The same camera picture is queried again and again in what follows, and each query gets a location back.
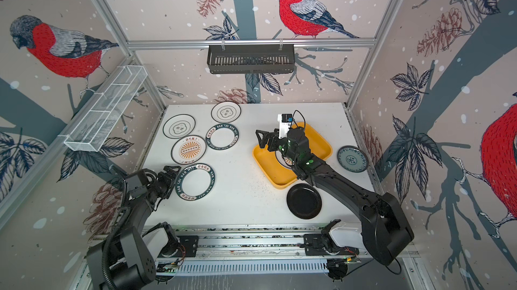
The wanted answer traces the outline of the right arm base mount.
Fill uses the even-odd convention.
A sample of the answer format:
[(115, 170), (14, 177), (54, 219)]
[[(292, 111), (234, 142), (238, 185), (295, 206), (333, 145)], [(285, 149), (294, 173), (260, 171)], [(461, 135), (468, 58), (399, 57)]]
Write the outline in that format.
[(358, 227), (335, 219), (319, 233), (304, 234), (302, 247), (307, 256), (357, 256), (364, 244)]

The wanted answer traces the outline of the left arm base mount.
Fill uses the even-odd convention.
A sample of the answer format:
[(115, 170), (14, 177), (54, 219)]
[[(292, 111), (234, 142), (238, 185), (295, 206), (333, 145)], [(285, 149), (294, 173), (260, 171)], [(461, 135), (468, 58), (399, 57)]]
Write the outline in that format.
[(194, 258), (197, 255), (199, 236), (177, 236), (168, 223), (159, 223), (156, 229), (166, 234), (166, 243), (159, 252), (159, 258)]

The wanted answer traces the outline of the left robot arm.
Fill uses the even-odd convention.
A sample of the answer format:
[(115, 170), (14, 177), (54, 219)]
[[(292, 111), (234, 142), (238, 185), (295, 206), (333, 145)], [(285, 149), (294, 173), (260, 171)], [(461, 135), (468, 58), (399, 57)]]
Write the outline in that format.
[(142, 289), (156, 280), (158, 256), (181, 249), (167, 222), (143, 232), (149, 216), (170, 198), (180, 170), (180, 166), (166, 165), (158, 173), (142, 169), (119, 175), (123, 193), (115, 225), (86, 256), (94, 289)]

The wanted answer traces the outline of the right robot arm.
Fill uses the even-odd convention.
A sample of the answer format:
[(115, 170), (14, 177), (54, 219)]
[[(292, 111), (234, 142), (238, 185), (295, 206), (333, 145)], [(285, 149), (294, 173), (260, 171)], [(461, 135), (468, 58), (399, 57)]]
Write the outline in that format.
[(338, 174), (312, 153), (304, 128), (290, 128), (283, 138), (278, 129), (257, 130), (256, 135), (260, 148), (291, 159), (298, 179), (329, 193), (360, 220), (363, 244), (377, 262), (389, 266), (412, 243), (413, 230), (396, 197), (371, 192)]

